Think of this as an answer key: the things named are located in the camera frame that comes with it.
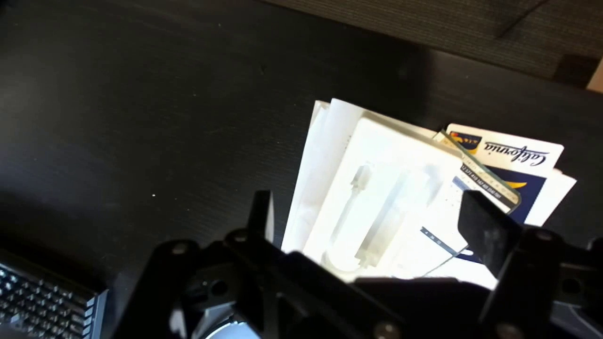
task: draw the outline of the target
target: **dark desk surface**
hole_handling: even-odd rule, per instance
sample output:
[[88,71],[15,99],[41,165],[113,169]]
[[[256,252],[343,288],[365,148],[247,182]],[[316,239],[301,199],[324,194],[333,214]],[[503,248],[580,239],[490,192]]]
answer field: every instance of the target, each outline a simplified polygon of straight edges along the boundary
[[247,0],[28,0],[0,11],[0,235],[111,286],[107,329],[154,244],[286,216],[301,111],[337,94],[428,126],[558,137],[578,177],[552,226],[603,233],[603,98]]

